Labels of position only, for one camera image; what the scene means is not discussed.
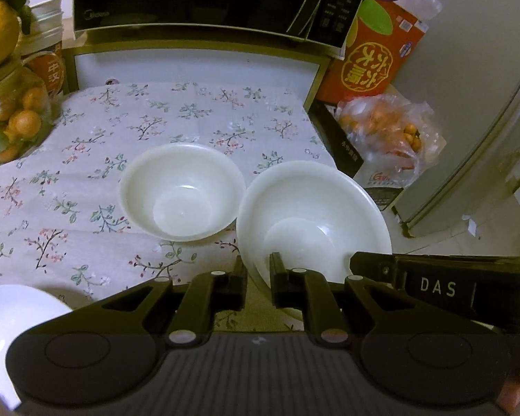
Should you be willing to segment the white rose-pattern plate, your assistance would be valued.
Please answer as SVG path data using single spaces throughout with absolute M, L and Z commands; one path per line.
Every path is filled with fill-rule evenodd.
M 22 285 L 0 286 L 0 398 L 15 409 L 20 399 L 6 371 L 8 348 L 24 331 L 68 314 L 71 309 L 43 290 Z

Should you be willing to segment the large white bowl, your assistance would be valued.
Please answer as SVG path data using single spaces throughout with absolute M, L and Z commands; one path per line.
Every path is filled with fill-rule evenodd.
M 279 163 L 251 183 L 236 218 L 236 240 L 248 273 L 270 298 L 268 257 L 288 269 L 318 271 L 341 283 L 357 252 L 392 253 L 387 224 L 370 195 L 334 167 Z

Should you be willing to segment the small white bowl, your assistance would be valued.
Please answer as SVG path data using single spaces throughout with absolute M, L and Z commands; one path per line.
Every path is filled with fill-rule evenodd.
M 236 220 L 246 182 L 236 163 L 199 144 L 153 147 L 124 170 L 119 203 L 131 224 L 164 241 L 199 241 Z

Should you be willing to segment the black flat box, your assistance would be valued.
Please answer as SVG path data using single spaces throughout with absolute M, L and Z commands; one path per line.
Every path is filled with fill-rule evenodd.
M 390 174 L 382 165 L 370 162 L 367 156 L 356 150 L 334 118 L 333 110 L 334 107 L 327 107 L 315 99 L 308 116 L 337 169 L 361 185 L 380 210 L 389 208 L 403 189 L 392 182 Z

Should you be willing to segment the plastic bag of oranges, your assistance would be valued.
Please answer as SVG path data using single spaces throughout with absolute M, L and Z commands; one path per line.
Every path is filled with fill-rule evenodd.
M 334 118 L 363 160 L 355 179 L 366 188 L 408 188 L 446 146 L 425 102 L 392 94 L 358 97 L 339 102 Z

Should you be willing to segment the grey refrigerator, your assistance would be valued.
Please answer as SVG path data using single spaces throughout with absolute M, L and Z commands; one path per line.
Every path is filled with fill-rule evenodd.
M 446 141 L 393 205 L 412 237 L 474 214 L 520 117 L 520 0 L 439 1 L 440 14 L 393 81 L 410 101 L 431 106 Z

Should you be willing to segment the glass jar of kumquats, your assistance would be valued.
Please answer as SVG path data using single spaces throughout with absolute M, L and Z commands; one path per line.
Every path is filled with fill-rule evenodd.
M 44 81 L 19 57 L 10 57 L 0 66 L 0 165 L 33 151 L 51 128 Z

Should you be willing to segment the red gift box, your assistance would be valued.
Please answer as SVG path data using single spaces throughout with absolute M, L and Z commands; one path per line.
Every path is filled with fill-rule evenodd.
M 384 93 L 427 32 L 398 0 L 363 0 L 347 36 L 345 56 L 335 59 L 317 91 L 329 104 Z

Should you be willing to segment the red label jar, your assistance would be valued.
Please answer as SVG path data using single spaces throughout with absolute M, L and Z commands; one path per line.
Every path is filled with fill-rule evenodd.
M 63 91 L 62 0 L 46 0 L 31 7 L 30 34 L 20 38 L 21 57 L 39 75 L 50 97 Z

